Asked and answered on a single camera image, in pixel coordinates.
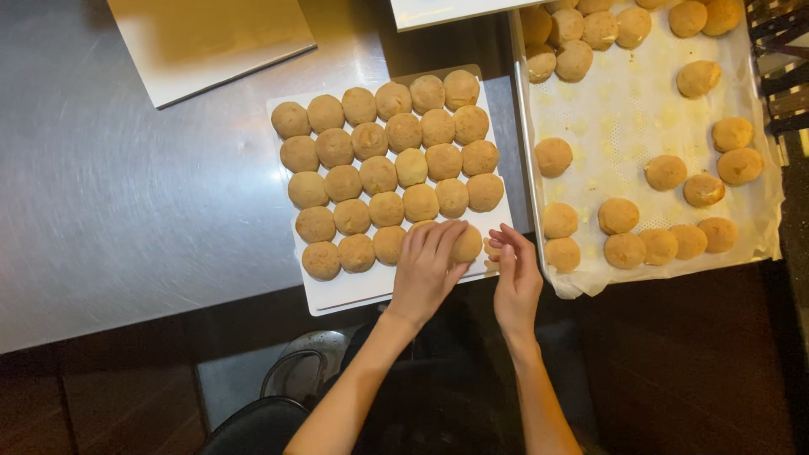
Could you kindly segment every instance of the baking tray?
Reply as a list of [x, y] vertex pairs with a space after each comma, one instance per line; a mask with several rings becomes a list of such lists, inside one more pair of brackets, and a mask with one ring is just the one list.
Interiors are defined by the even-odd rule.
[[[611, 11], [617, 13], [634, 5], [632, 0], [618, 0]], [[764, 132], [746, 25], [740, 24], [719, 39], [695, 36], [681, 40], [668, 30], [669, 7], [650, 12], [652, 33], [638, 49], [630, 51], [613, 45], [606, 53], [595, 52], [593, 66], [581, 83], [562, 83], [553, 75], [549, 81], [536, 85], [527, 80], [519, 11], [510, 12], [523, 153], [538, 239], [543, 240], [541, 217], [546, 202], [569, 202], [579, 212], [579, 230], [573, 238], [582, 248], [582, 265], [573, 274], [558, 274], [548, 266], [542, 242], [538, 242], [540, 268], [561, 297], [574, 298], [582, 292], [594, 295], [609, 283], [670, 278], [781, 257], [777, 236], [783, 201], [780, 162], [770, 150]], [[722, 65], [722, 81], [703, 99], [684, 101], [674, 84], [676, 71], [701, 58], [715, 59]], [[608, 105], [615, 109], [616, 115], [606, 110]], [[661, 117], [667, 110], [676, 119], [670, 125]], [[630, 121], [633, 113], [642, 115]], [[765, 171], [759, 179], [742, 187], [728, 186], [725, 199], [707, 209], [688, 206], [682, 198], [682, 187], [667, 193], [657, 193], [648, 187], [642, 168], [648, 159], [661, 154], [681, 156], [689, 176], [704, 170], [716, 175], [719, 154], [710, 146], [709, 126], [722, 117], [734, 115], [752, 121], [755, 137], [750, 147], [756, 148], [765, 160]], [[616, 130], [623, 134], [617, 137], [613, 133], [611, 138], [604, 136], [607, 141], [594, 142], [598, 136], [595, 131], [609, 122], [608, 117], [620, 120], [617, 121], [620, 128]], [[633, 123], [637, 131], [632, 134], [637, 136], [628, 134]], [[663, 144], [666, 135], [674, 138], [674, 146]], [[539, 174], [532, 153], [536, 142], [548, 136], [562, 137], [574, 149], [570, 169], [553, 180]], [[603, 154], [596, 150], [602, 144]], [[613, 175], [620, 175], [623, 182]], [[586, 189], [595, 191], [587, 194]], [[633, 229], [636, 233], [645, 228], [695, 224], [710, 216], [722, 216], [737, 223], [741, 237], [728, 253], [706, 253], [687, 262], [675, 259], [666, 266], [641, 265], [635, 270], [618, 270], [603, 258], [607, 236], [598, 229], [596, 216], [598, 206], [608, 197], [626, 197], [638, 204], [641, 220]]]
[[[401, 77], [392, 78], [392, 81], [404, 84], [406, 87], [409, 87], [410, 83], [418, 78], [419, 76], [423, 76], [425, 74], [433, 74], [440, 79], [443, 79], [447, 74], [452, 72], [453, 70], [466, 70], [472, 74], [474, 74], [478, 81], [481, 84], [481, 93], [478, 96], [477, 106], [482, 108], [489, 114], [489, 132], [486, 135], [486, 140], [493, 143], [497, 146], [497, 141], [494, 137], [494, 128], [492, 127], [491, 122], [491, 111], [489, 110], [489, 104], [486, 99], [485, 88], [483, 84], [483, 78], [481, 77], [481, 69], [477, 65], [465, 65], [465, 66], [456, 66], [452, 68], [446, 68], [443, 70], [435, 70], [435, 71], [428, 71], [425, 73], [419, 74], [411, 74]], [[378, 84], [366, 84], [366, 85], [351, 85], [347, 87], [335, 87], [330, 90], [326, 91], [318, 91], [312, 93], [305, 93], [296, 96], [286, 96], [283, 98], [276, 98], [267, 101], [267, 115], [268, 119], [272, 115], [273, 109], [277, 105], [279, 105], [283, 101], [295, 101], [301, 104], [302, 106], [306, 107], [309, 105], [309, 101], [318, 95], [332, 95], [338, 99], [341, 99], [343, 96], [343, 92], [351, 87], [365, 87], [371, 91], [371, 93], [376, 93], [376, 89], [379, 88], [383, 83]], [[413, 115], [418, 118], [421, 118], [421, 115], [413, 111]], [[385, 125], [385, 122], [381, 119], [376, 120], [376, 122], [382, 126]], [[272, 130], [272, 126], [270, 123], [267, 124], [268, 128], [270, 128], [271, 134], [273, 136], [273, 148], [274, 148], [274, 159], [277, 161], [277, 178], [284, 182], [284, 186], [288, 185], [289, 179], [292, 176], [292, 173], [288, 171], [286, 168], [283, 167], [281, 164], [280, 157], [278, 156], [278, 151], [281, 148], [282, 140], [278, 137], [274, 130]], [[354, 128], [349, 125], [347, 122], [345, 123], [344, 130], [346, 130], [349, 134]], [[388, 151], [386, 155], [391, 161], [395, 161], [396, 154], [392, 151]], [[354, 160], [353, 166], [359, 168], [360, 161], [358, 159]], [[500, 176], [499, 168], [494, 170], [494, 174]], [[327, 169], [323, 166], [320, 166], [319, 174], [325, 176], [327, 173]], [[461, 173], [458, 177], [459, 180], [462, 182], [466, 182], [468, 178]], [[431, 181], [429, 178], [427, 179], [427, 185], [431, 187], [435, 187], [435, 182]], [[396, 187], [396, 192], [401, 195], [404, 193], [404, 189], [400, 186]], [[360, 199], [362, 199], [365, 203], [371, 200], [371, 197], [368, 196], [364, 191], [360, 195]], [[295, 218], [298, 216], [298, 209], [292, 205], [292, 202], [289, 199], [286, 199], [285, 204], [288, 205], [290, 208], [290, 230], [292, 231], [292, 236], [295, 242], [295, 257], [298, 259], [300, 263], [301, 256], [303, 255], [303, 250], [306, 248], [307, 243], [300, 238], [298, 233], [294, 229], [294, 221]], [[334, 202], [329, 202], [328, 209], [334, 211]], [[497, 207], [495, 207], [492, 211], [485, 212], [485, 213], [478, 213], [472, 210], [467, 210], [464, 215], [460, 218], [462, 220], [467, 220], [473, 226], [478, 228], [481, 231], [481, 235], [484, 239], [489, 232], [489, 229], [499, 229], [500, 223], [506, 223], [508, 225], [512, 224], [511, 221], [511, 211], [508, 205], [508, 197], [506, 194], [503, 194], [503, 198], [501, 199], [500, 203]], [[442, 222], [445, 218], [442, 215], [438, 215], [436, 221]], [[405, 220], [402, 222], [401, 226], [407, 230], [412, 224]], [[376, 232], [376, 227], [371, 225], [366, 232], [366, 235], [373, 238], [374, 233]], [[337, 233], [334, 240], [332, 242], [337, 245], [340, 243], [340, 240], [344, 236]], [[469, 268], [469, 271], [463, 276], [460, 280], [461, 283], [465, 283], [467, 281], [472, 281], [475, 279], [482, 279], [489, 276], [493, 276], [497, 273], [495, 265], [489, 263], [488, 261], [488, 254], [486, 252], [486, 248], [481, 250], [481, 254], [478, 258], [473, 262], [472, 266]], [[395, 266], [386, 266], [381, 262], [377, 261], [370, 270], [361, 274], [349, 274], [345, 270], [341, 270], [340, 274], [331, 281], [319, 281], [315, 280], [301, 266], [301, 275], [303, 277], [303, 287], [307, 294], [307, 303], [309, 306], [309, 313], [312, 316], [321, 316], [324, 314], [334, 313], [338, 311], [343, 311], [349, 308], [356, 308], [359, 306], [373, 304], [376, 302], [380, 302], [383, 300], [389, 300], [391, 298], [391, 293], [393, 292], [393, 279], [396, 276], [396, 268]]]

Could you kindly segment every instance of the baked pastry ball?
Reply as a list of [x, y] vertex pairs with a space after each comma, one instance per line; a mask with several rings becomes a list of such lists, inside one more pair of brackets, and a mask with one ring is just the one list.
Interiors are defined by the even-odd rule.
[[737, 148], [719, 157], [716, 171], [731, 185], [744, 185], [754, 181], [764, 169], [764, 160], [751, 148]]
[[284, 101], [276, 106], [270, 116], [270, 121], [281, 139], [311, 134], [306, 109], [294, 101]]
[[679, 156], [661, 155], [646, 165], [646, 181], [658, 191], [668, 191], [685, 181], [688, 170]]
[[686, 0], [668, 12], [668, 26], [680, 38], [690, 38], [705, 26], [708, 10], [700, 2]]
[[523, 24], [523, 41], [525, 47], [543, 45], [551, 34], [551, 15], [538, 6], [526, 6], [519, 9], [519, 20]]
[[410, 98], [410, 90], [400, 83], [389, 82], [376, 91], [376, 113], [382, 120], [397, 113], [409, 113], [413, 110], [413, 100]]
[[376, 121], [376, 100], [367, 88], [354, 87], [343, 93], [343, 114], [352, 125]]
[[592, 64], [593, 49], [584, 41], [567, 41], [557, 49], [556, 72], [567, 82], [584, 79]]
[[739, 239], [739, 229], [729, 219], [708, 218], [697, 225], [708, 239], [705, 251], [708, 253], [725, 253], [730, 251]]
[[618, 37], [615, 42], [622, 48], [635, 49], [652, 31], [649, 11], [639, 6], [630, 6], [618, 13]]
[[663, 5], [665, 2], [666, 0], [635, 0], [635, 3], [637, 3], [638, 6], [646, 8], [647, 10], [653, 10], [654, 8]]
[[618, 37], [618, 18], [609, 11], [599, 11], [584, 18], [582, 41], [593, 50], [607, 50]]
[[395, 266], [402, 251], [405, 231], [401, 226], [380, 227], [374, 234], [374, 253], [379, 262]]
[[374, 122], [361, 123], [351, 132], [351, 147], [357, 159], [385, 156], [388, 153], [388, 135], [385, 129]]
[[615, 234], [604, 242], [604, 258], [613, 267], [634, 269], [646, 259], [646, 244], [632, 232]]
[[483, 237], [481, 232], [471, 224], [467, 225], [463, 234], [458, 237], [450, 251], [450, 261], [452, 262], [472, 262], [483, 249]]
[[548, 14], [552, 15], [557, 11], [572, 10], [576, 5], [578, 5], [578, 0], [556, 0], [555, 2], [543, 3], [540, 7], [544, 6]]
[[461, 106], [452, 114], [455, 123], [455, 140], [466, 145], [478, 139], [485, 139], [489, 132], [489, 115], [473, 105]]
[[689, 177], [683, 185], [685, 200], [695, 207], [707, 207], [725, 197], [725, 184], [709, 173]]
[[316, 96], [306, 109], [309, 125], [318, 134], [330, 128], [342, 128], [345, 124], [343, 106], [331, 95]]
[[677, 224], [669, 229], [677, 239], [677, 254], [675, 257], [681, 261], [693, 259], [705, 252], [708, 246], [708, 237], [702, 229], [692, 224]]
[[528, 82], [543, 83], [556, 69], [556, 54], [548, 45], [533, 45], [525, 50], [528, 64]]
[[579, 0], [578, 5], [576, 5], [576, 9], [583, 15], [609, 11], [610, 8], [612, 8], [612, 0]]
[[427, 149], [427, 174], [434, 181], [456, 178], [464, 166], [464, 158], [458, 147], [452, 144], [438, 144]]
[[444, 107], [444, 83], [432, 74], [421, 76], [410, 83], [410, 98], [417, 113], [441, 109]]
[[416, 223], [413, 223], [413, 225], [410, 226], [410, 229], [408, 229], [407, 232], [410, 232], [413, 229], [418, 228], [421, 225], [430, 224], [430, 223], [438, 224], [438, 222], [435, 221], [434, 219], [423, 219], [422, 221], [417, 221]]
[[315, 152], [327, 168], [354, 162], [351, 136], [341, 128], [331, 128], [320, 133], [315, 140]]
[[494, 174], [469, 177], [466, 190], [469, 192], [469, 208], [478, 212], [493, 210], [506, 192], [503, 181]]
[[334, 279], [340, 273], [340, 258], [337, 246], [332, 242], [309, 244], [301, 257], [303, 269], [312, 278], [322, 281]]
[[677, 73], [677, 89], [686, 98], [699, 98], [716, 87], [721, 76], [722, 68], [716, 62], [697, 60]]
[[400, 113], [391, 117], [385, 125], [388, 146], [396, 153], [421, 145], [421, 124], [412, 113]]
[[398, 226], [405, 219], [405, 205], [395, 191], [374, 194], [368, 202], [368, 214], [371, 221], [382, 228]]
[[368, 205], [360, 199], [346, 199], [334, 206], [334, 226], [344, 236], [365, 232], [371, 227]]
[[582, 250], [576, 240], [570, 237], [552, 239], [545, 242], [545, 260], [557, 268], [560, 274], [568, 274], [582, 262]]
[[281, 144], [281, 163], [292, 172], [317, 171], [320, 160], [315, 140], [309, 136], [293, 136]]
[[409, 186], [402, 196], [404, 217], [415, 223], [423, 219], [433, 219], [438, 215], [438, 196], [435, 190], [425, 184]]
[[713, 0], [705, 8], [708, 19], [702, 32], [708, 36], [718, 36], [733, 30], [744, 14], [742, 6], [735, 0]]
[[427, 181], [427, 159], [424, 152], [409, 148], [396, 156], [396, 175], [402, 188]]
[[442, 180], [436, 184], [435, 195], [438, 197], [438, 211], [447, 218], [460, 218], [469, 206], [469, 192], [466, 185], [455, 178]]
[[303, 171], [294, 174], [286, 191], [292, 203], [301, 209], [328, 204], [323, 177], [317, 172]]
[[714, 139], [716, 151], [724, 153], [746, 147], [753, 139], [753, 125], [742, 117], [723, 118], [714, 123], [710, 135]]
[[664, 266], [677, 254], [677, 237], [666, 229], [646, 229], [639, 235], [646, 245], [646, 259], [650, 266]]
[[396, 167], [384, 156], [372, 156], [359, 167], [359, 180], [369, 195], [396, 191]]
[[455, 122], [449, 112], [431, 109], [421, 117], [421, 143], [424, 147], [448, 144], [455, 138]]
[[599, 207], [599, 226], [608, 235], [631, 231], [640, 217], [637, 206], [623, 198], [609, 198]]
[[337, 245], [337, 256], [346, 272], [352, 274], [367, 272], [376, 261], [374, 241], [365, 234], [348, 236]]
[[542, 228], [549, 239], [570, 237], [578, 230], [578, 214], [564, 202], [554, 202], [545, 206]]
[[295, 219], [295, 231], [307, 243], [330, 242], [337, 233], [334, 215], [322, 206], [303, 209]]
[[444, 96], [449, 109], [474, 105], [481, 93], [481, 85], [474, 74], [466, 70], [455, 70], [444, 78]]
[[581, 40], [584, 16], [578, 10], [559, 10], [551, 15], [551, 34], [548, 42], [555, 48], [562, 43]]
[[362, 192], [359, 171], [350, 164], [335, 166], [326, 174], [324, 188], [334, 202], [359, 198]]
[[562, 175], [573, 162], [573, 151], [570, 145], [561, 138], [546, 138], [534, 147], [536, 164], [540, 174], [547, 178]]
[[468, 176], [490, 174], [498, 166], [500, 151], [491, 142], [478, 139], [460, 151], [464, 159], [464, 173]]

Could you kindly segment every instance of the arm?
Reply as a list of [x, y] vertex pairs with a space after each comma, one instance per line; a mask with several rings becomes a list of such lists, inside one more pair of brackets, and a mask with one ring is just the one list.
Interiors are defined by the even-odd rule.
[[492, 238], [489, 244], [501, 249], [499, 255], [489, 256], [490, 260], [500, 262], [494, 313], [517, 374], [526, 452], [581, 455], [553, 392], [534, 335], [536, 306], [542, 291], [534, 244], [505, 224], [500, 226], [502, 231], [489, 231]]
[[404, 236], [388, 309], [284, 453], [351, 452], [388, 370], [469, 268], [449, 263], [452, 245], [466, 226], [460, 221], [428, 223]]

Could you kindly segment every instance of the metal countertop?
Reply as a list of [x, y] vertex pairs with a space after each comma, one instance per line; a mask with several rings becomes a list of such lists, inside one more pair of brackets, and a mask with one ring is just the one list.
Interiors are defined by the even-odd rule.
[[506, 16], [396, 33], [309, 1], [319, 48], [162, 111], [104, 0], [0, 4], [0, 353], [299, 285], [265, 102], [476, 63], [527, 213]]

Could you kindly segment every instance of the hand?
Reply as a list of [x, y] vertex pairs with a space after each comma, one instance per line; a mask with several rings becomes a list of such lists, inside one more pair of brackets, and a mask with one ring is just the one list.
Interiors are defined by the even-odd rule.
[[501, 224], [502, 231], [489, 231], [492, 248], [499, 255], [489, 260], [500, 262], [500, 280], [494, 291], [494, 315], [508, 342], [536, 340], [534, 319], [542, 292], [542, 274], [536, 267], [534, 244], [511, 227]]
[[452, 245], [464, 233], [466, 221], [426, 223], [404, 235], [390, 312], [413, 324], [416, 331], [435, 314], [470, 262], [452, 265]]

